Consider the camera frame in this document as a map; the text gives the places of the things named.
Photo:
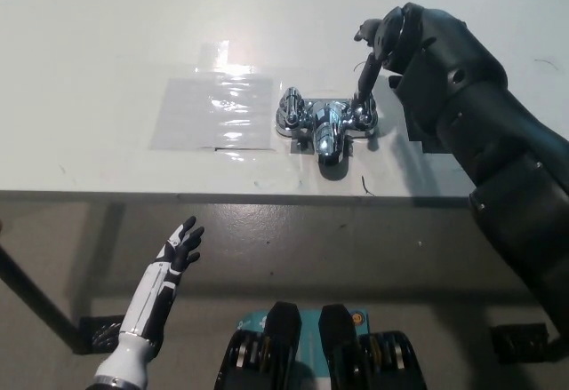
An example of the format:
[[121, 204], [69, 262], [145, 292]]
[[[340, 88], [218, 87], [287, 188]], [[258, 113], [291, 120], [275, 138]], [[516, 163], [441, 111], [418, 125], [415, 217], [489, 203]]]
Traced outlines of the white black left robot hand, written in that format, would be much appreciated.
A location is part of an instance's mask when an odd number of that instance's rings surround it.
[[91, 389], [145, 389], [148, 365], [164, 342], [164, 327], [188, 266], [199, 260], [196, 250], [203, 227], [191, 216], [165, 241], [146, 268], [118, 333], [112, 354], [96, 370]]

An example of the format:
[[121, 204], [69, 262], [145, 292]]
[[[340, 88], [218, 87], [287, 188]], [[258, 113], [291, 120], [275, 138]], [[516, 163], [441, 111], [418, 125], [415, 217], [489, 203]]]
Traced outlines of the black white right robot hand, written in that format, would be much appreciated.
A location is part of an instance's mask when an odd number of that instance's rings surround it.
[[372, 48], [357, 82], [357, 91], [354, 101], [360, 104], [366, 102], [370, 97], [381, 70], [381, 63], [384, 60], [382, 57], [383, 47], [381, 46], [380, 35], [382, 22], [382, 19], [365, 20], [354, 35], [356, 42], [365, 41], [367, 46]]

